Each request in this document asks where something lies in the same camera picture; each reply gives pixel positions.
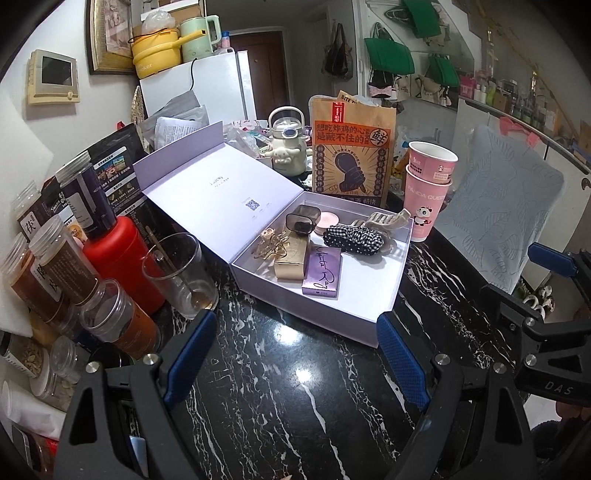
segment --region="picture frame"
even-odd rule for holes
[[[86,1],[86,56],[90,74],[135,74],[129,40],[131,0]]]

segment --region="brown door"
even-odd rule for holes
[[[275,108],[289,105],[281,32],[233,35],[232,47],[248,52],[256,117],[265,120]]]

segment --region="light green kettle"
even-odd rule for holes
[[[210,24],[213,24],[215,38],[211,36]],[[208,15],[207,17],[189,18],[181,23],[181,36],[189,35],[196,30],[205,30],[207,35],[191,40],[182,46],[183,63],[193,61],[194,59],[204,59],[213,55],[213,46],[222,39],[222,29],[220,28],[220,18],[217,15]]]

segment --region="white refrigerator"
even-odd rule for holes
[[[196,60],[193,91],[205,105],[209,123],[256,120],[248,52],[230,52]],[[172,98],[191,88],[191,62],[139,81],[146,111],[153,115]]]

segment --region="red thermos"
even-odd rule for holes
[[[133,221],[118,216],[115,227],[98,240],[87,240],[83,252],[103,278],[114,278],[148,315],[164,304],[162,294],[144,277],[148,247]]]

